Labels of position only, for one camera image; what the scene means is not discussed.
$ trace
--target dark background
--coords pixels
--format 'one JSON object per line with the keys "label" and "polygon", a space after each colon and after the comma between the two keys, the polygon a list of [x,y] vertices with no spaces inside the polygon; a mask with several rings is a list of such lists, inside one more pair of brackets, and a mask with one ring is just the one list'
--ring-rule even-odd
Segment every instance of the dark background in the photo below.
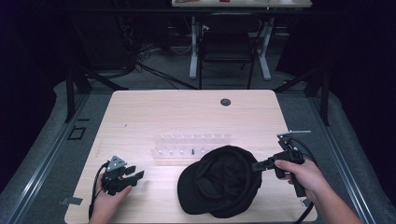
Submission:
{"label": "dark background", "polygon": [[[78,61],[92,69],[134,66],[130,46],[123,42],[118,29],[117,17],[54,17],[40,10],[77,3],[21,0],[0,3],[1,190],[47,121],[56,100],[52,89],[65,80],[71,62]],[[336,9],[349,12],[349,16],[330,20],[294,18],[290,41],[277,69],[298,77],[325,62],[329,52],[335,53],[328,69],[331,91],[342,102],[382,188],[396,204],[396,180],[390,176],[396,173],[394,9],[390,1],[313,3],[312,10]],[[109,1],[79,4],[114,7]],[[157,5],[167,6],[168,1]],[[166,48],[167,36],[159,39],[157,34],[168,20],[172,18],[165,18],[163,23],[139,21],[140,32]],[[152,29],[145,25],[153,23],[156,27]],[[107,55],[118,56],[107,58]]]}

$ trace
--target black cap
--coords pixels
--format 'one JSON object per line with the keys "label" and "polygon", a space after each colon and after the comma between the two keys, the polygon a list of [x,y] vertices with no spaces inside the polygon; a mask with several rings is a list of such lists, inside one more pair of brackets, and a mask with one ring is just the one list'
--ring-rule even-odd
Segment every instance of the black cap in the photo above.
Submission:
{"label": "black cap", "polygon": [[220,218],[245,212],[262,185],[262,172],[251,170],[254,162],[254,156],[240,147],[210,151],[180,175],[177,196],[182,209]]}

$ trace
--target handle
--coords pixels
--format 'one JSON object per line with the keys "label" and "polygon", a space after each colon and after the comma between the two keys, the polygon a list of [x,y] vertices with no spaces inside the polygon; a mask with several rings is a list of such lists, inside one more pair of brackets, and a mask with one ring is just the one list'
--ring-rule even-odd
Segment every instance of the handle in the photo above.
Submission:
{"label": "handle", "polygon": [[303,185],[298,182],[297,177],[294,173],[290,173],[291,175],[291,180],[293,181],[294,189],[296,190],[297,197],[305,197],[305,188]]}

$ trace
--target forearm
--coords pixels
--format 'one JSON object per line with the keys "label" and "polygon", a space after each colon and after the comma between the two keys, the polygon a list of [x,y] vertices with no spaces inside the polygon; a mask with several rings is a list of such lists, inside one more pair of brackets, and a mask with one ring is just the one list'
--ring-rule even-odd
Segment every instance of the forearm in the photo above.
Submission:
{"label": "forearm", "polygon": [[321,189],[320,192],[315,193],[315,197],[312,201],[318,213],[327,224],[362,223],[330,186],[326,186]]}

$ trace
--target gray carpet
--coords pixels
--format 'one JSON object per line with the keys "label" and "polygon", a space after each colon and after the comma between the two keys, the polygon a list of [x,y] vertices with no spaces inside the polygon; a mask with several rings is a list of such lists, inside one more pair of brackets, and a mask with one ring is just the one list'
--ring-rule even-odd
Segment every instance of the gray carpet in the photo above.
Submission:
{"label": "gray carpet", "polygon": [[[283,80],[292,76],[288,74],[276,73],[276,62],[278,55],[283,48],[283,38],[273,38],[271,48],[267,53],[267,59],[270,71],[273,74],[272,81],[264,81],[261,75],[260,66],[256,64],[254,72],[252,89],[271,90],[283,84]],[[195,87],[198,86],[198,80],[189,78],[190,54],[175,54],[172,51],[154,50],[149,57],[142,62],[143,64],[163,71],[169,75],[189,83]],[[246,73],[238,71],[230,77],[224,78],[222,70],[215,66],[205,67],[204,89],[244,89]],[[158,89],[187,89],[186,87],[175,84],[169,84],[160,77],[136,69],[131,74],[124,77],[111,79],[121,86],[128,87],[130,90],[158,90]],[[31,151],[26,156],[17,174],[14,175],[6,189],[0,196],[0,207],[2,209],[0,222],[6,223],[8,220],[19,223],[64,223],[64,214],[67,207],[61,205],[64,197],[73,196],[79,175],[82,171],[93,139],[99,128],[101,119],[106,111],[106,106],[111,97],[111,90],[96,80],[91,80],[94,91],[90,95],[81,95],[76,91],[78,98],[78,112],[74,119],[67,125],[64,125],[66,118],[66,98],[65,85],[61,83],[55,88],[57,92],[57,103],[54,107],[51,117],[46,126],[43,128],[40,136],[37,138]],[[329,104],[330,128],[324,128],[316,109],[316,99],[306,99],[301,90],[303,84],[293,87],[287,93],[279,93],[278,101],[281,105],[282,112],[288,127],[291,130],[311,130],[311,134],[301,137],[313,151],[318,160],[319,168],[328,179],[335,191],[346,201],[346,203],[359,213],[354,201],[354,192],[348,191],[347,181],[343,179],[342,167],[338,167],[332,153],[333,145],[329,140],[328,132],[331,132],[336,139],[336,145],[339,146],[344,156],[350,173],[353,174],[354,180],[361,191],[362,198],[367,203],[373,218],[369,218],[367,223],[396,223],[396,211],[394,206],[380,188],[375,173],[370,163],[357,141],[356,135],[342,110],[342,106],[331,95]],[[75,137],[78,132],[74,129],[85,129],[80,140],[68,140],[68,137]],[[54,148],[59,148],[59,152],[50,154]],[[49,154],[53,158],[52,164],[46,164],[43,167],[43,161],[46,161]],[[29,184],[32,176],[35,176],[37,168],[47,168],[47,173],[42,176],[42,183],[38,184],[38,191],[31,195],[32,200],[22,201],[24,207],[18,206],[18,215],[15,217],[14,207],[20,204],[21,195],[25,187]],[[323,223],[319,217],[314,223]]]}

